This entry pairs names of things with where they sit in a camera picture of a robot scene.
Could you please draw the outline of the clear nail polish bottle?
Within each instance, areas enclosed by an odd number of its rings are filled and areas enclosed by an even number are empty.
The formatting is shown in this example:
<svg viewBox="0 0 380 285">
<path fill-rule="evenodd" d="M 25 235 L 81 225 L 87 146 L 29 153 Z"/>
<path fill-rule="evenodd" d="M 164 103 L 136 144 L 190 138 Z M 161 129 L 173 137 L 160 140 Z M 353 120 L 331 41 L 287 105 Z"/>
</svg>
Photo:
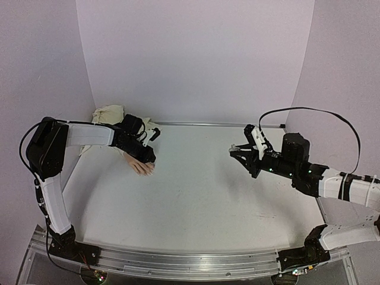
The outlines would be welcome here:
<svg viewBox="0 0 380 285">
<path fill-rule="evenodd" d="M 235 152 L 235 151 L 239 151 L 240 148 L 238 146 L 236 146 L 235 144 L 232 144 L 231 147 L 229 148 L 229 152 L 232 153 L 232 152 Z"/>
</svg>

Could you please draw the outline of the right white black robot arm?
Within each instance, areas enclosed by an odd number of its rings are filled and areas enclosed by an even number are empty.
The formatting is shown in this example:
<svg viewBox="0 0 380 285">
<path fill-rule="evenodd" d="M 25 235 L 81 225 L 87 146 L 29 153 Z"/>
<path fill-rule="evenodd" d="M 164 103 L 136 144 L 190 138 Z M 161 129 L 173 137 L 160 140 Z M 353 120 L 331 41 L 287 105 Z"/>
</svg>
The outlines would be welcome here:
<svg viewBox="0 0 380 285">
<path fill-rule="evenodd" d="M 229 154 L 253 178 L 265 171 L 288 178 L 292 187 L 310 197 L 334 198 L 379 212 L 379 178 L 359 176 L 309 162 L 310 143 L 299 133 L 284 134 L 281 151 L 274 151 L 258 128 L 245 133 L 247 144 L 232 145 Z M 357 225 L 323 225 L 316 235 L 324 250 L 379 240 L 379 214 Z"/>
</svg>

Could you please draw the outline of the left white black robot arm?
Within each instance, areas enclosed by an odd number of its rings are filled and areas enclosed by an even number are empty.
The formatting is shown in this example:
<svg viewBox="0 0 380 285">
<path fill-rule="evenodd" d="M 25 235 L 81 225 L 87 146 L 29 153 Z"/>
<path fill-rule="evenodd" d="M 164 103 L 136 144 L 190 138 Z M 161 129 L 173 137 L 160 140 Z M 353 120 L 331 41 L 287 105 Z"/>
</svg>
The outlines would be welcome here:
<svg viewBox="0 0 380 285">
<path fill-rule="evenodd" d="M 114 125 L 45 117 L 29 132 L 33 136 L 20 159 L 34 176 L 39 208 L 50 231 L 58 236 L 74 230 L 61 189 L 61 172 L 68 147 L 115 147 L 141 163 L 154 163 L 156 156 L 148 143 L 161 134 L 159 127 L 150 128 L 142 119 L 130 114 Z"/>
</svg>

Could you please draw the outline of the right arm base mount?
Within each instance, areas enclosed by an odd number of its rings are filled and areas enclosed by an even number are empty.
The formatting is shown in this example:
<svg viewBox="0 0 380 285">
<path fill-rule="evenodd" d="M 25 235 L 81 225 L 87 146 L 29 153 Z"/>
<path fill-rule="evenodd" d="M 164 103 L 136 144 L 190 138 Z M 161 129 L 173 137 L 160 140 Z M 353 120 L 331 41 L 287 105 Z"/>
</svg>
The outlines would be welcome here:
<svg viewBox="0 0 380 285">
<path fill-rule="evenodd" d="M 277 257 L 281 273 L 315 266 L 330 259 L 329 250 L 324 249 L 317 238 L 305 240 L 302 247 L 281 250 Z"/>
</svg>

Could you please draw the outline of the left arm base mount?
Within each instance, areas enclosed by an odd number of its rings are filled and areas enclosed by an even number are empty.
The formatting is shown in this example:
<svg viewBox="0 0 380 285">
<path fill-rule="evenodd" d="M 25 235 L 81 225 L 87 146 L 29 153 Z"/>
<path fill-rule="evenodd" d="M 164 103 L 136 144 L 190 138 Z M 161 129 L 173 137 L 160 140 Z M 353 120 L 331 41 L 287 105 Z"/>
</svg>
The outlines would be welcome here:
<svg viewBox="0 0 380 285">
<path fill-rule="evenodd" d="M 48 250 L 51 255 L 89 266 L 98 264 L 100 257 L 100 248 L 98 246 L 77 242 L 73 232 L 67 232 L 63 235 L 52 233 L 52 241 Z"/>
</svg>

